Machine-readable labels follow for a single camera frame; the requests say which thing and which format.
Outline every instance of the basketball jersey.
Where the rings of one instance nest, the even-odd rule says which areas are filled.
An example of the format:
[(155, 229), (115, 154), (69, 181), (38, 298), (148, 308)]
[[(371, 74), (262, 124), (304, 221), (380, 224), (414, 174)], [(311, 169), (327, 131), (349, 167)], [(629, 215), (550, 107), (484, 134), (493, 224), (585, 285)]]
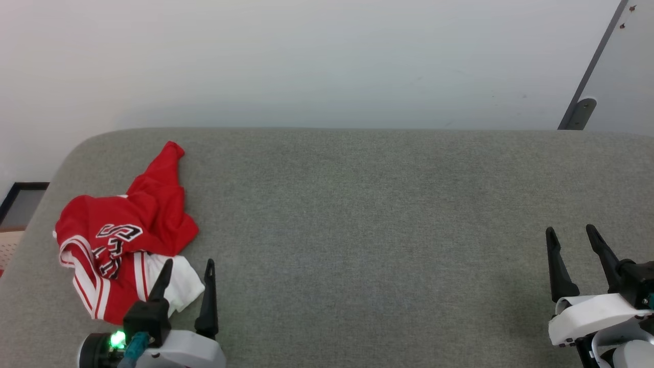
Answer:
[(73, 286), (93, 318), (122, 324), (136, 300), (147, 300), (170, 257), (173, 273), (165, 294), (170, 312), (204, 290), (188, 261), (177, 256), (198, 233), (184, 212), (184, 189), (177, 179), (183, 155), (179, 145), (168, 142), (127, 195), (78, 196), (61, 212), (53, 234), (60, 263), (75, 269)]

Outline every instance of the gray fabric surface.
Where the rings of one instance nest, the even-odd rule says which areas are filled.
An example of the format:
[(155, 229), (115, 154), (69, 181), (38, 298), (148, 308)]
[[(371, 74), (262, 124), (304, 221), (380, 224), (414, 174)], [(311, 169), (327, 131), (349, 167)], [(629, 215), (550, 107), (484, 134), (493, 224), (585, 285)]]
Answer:
[[(654, 139), (589, 132), (131, 130), (66, 159), (0, 278), (0, 365), (72, 367), (90, 319), (52, 229), (74, 196), (121, 194), (167, 140), (216, 261), (230, 367), (581, 367), (549, 344), (545, 229), (582, 293), (585, 236), (654, 259)], [(172, 317), (192, 329), (194, 303)]]

